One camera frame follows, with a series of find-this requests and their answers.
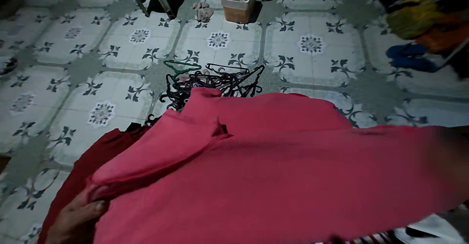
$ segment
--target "crumpled cloth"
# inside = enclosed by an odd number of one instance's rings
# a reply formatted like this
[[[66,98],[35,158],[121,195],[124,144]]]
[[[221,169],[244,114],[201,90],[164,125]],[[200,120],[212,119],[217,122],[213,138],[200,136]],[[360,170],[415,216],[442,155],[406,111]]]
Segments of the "crumpled cloth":
[[[88,178],[90,201],[111,199],[94,244],[349,240],[465,199],[425,164],[443,127],[355,129],[324,100],[221,95],[192,89]]]
[[[207,23],[213,15],[213,9],[209,8],[207,2],[195,2],[191,8],[197,10],[196,19],[203,23]]]

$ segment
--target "pile of hangers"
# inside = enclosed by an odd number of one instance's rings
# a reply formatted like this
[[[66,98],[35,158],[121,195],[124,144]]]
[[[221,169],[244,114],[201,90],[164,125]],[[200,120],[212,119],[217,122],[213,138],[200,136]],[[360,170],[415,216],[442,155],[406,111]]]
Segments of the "pile of hangers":
[[[175,75],[166,75],[167,90],[160,95],[162,103],[166,102],[164,100],[166,97],[171,101],[167,105],[167,109],[173,108],[176,111],[183,109],[191,96],[191,89],[193,87],[218,88],[224,97],[253,97],[256,93],[262,92],[262,87],[257,84],[264,71],[264,66],[255,67],[253,71],[250,71],[247,68],[207,64],[205,69],[200,71],[202,66],[197,64],[187,64],[172,60],[167,60],[163,63],[176,73]],[[195,68],[180,70],[172,64]],[[148,120],[145,122],[146,125],[153,126],[160,119],[150,119],[152,117],[154,117],[153,114],[148,116]]]

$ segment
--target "green hanger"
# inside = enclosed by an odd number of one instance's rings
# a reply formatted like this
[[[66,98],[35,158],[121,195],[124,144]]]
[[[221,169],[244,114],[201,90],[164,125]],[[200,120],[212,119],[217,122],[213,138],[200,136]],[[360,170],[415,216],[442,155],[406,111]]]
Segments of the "green hanger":
[[[200,70],[202,69],[202,66],[198,65],[198,64],[188,64],[188,63],[182,63],[182,62],[177,62],[177,61],[173,61],[173,60],[166,60],[166,61],[163,61],[163,63],[173,69],[173,71],[176,73],[174,76],[177,76],[181,73],[186,73],[186,72],[190,72],[190,71],[197,71],[197,70]],[[188,68],[188,69],[185,69],[185,70],[178,70],[176,69],[174,66],[170,65],[170,64],[177,64],[177,65],[184,65],[184,66],[192,66],[192,67],[196,67],[196,68]]]

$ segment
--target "tiled floor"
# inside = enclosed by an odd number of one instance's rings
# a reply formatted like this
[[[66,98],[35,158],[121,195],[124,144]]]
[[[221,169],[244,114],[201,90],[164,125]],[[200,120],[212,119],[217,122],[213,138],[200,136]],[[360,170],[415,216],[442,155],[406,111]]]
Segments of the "tiled floor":
[[[125,130],[158,101],[175,59],[253,68],[266,65],[263,93],[302,93],[333,102],[356,127],[469,125],[469,82],[451,67],[396,69],[384,54],[407,43],[390,33],[377,0],[273,0],[255,23],[209,23],[186,0],[178,18],[133,0],[26,0],[0,21],[0,61],[19,67],[0,78],[0,242],[33,243],[75,160],[104,133]]]

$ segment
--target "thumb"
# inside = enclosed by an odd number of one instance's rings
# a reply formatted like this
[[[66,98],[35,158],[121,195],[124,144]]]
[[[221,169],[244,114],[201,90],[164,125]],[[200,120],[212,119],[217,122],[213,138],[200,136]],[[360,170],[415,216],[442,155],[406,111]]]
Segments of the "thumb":
[[[74,223],[76,225],[101,217],[108,209],[106,201],[97,201],[79,207],[74,211]]]

